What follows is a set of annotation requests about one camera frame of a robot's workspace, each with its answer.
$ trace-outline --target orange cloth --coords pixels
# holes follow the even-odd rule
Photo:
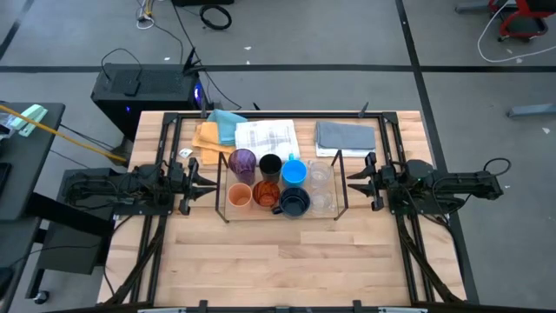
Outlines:
[[[211,125],[208,125],[208,127],[204,127],[205,131],[202,133],[203,125],[205,123],[197,125],[197,127],[195,128],[195,135],[193,136],[193,141],[191,144],[194,147],[201,148],[201,161],[203,165],[218,164],[219,152],[224,152],[224,156],[228,159],[229,155],[235,151],[235,147],[217,144],[218,128],[216,127],[213,128]],[[208,140],[215,139],[217,143],[204,141],[202,140],[202,138],[207,138]]]
[[[202,123],[199,139],[207,143],[218,144],[218,124],[216,122]]]

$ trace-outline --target white sticker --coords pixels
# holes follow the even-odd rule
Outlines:
[[[189,155],[191,154],[191,152],[193,152],[193,150],[184,148],[184,149],[181,149],[181,150],[180,150],[179,155],[180,155],[180,157],[187,158],[187,157],[189,157]]]

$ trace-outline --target purple cup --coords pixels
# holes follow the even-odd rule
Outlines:
[[[251,150],[238,149],[229,156],[228,166],[234,172],[238,181],[247,185],[255,182],[255,167],[257,158]]]

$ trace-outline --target blue cup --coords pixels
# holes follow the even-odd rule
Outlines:
[[[301,187],[307,178],[307,166],[290,153],[289,161],[281,168],[281,178],[287,187]]]

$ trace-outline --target light blue cloth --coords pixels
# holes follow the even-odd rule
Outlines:
[[[235,125],[247,122],[247,118],[225,110],[213,110],[207,122],[216,122],[218,125],[218,143],[221,145],[235,145]]]

